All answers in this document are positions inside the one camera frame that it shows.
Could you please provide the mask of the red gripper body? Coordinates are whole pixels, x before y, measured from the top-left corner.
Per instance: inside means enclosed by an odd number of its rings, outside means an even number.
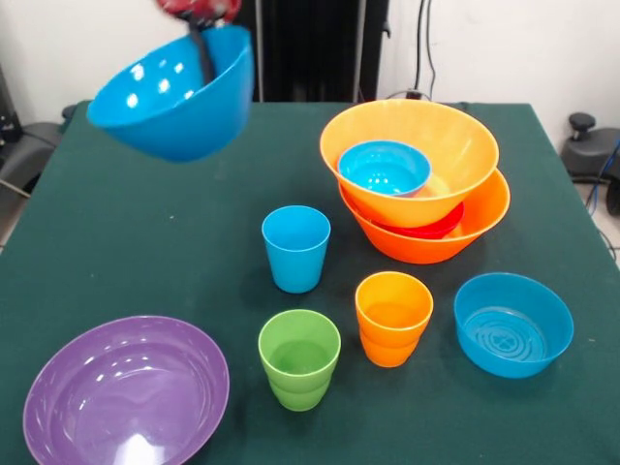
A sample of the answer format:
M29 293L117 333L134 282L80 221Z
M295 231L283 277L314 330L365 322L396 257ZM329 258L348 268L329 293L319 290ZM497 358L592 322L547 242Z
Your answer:
M241 8L240 0L156 0L156 4L168 15L198 20L223 19L231 22Z

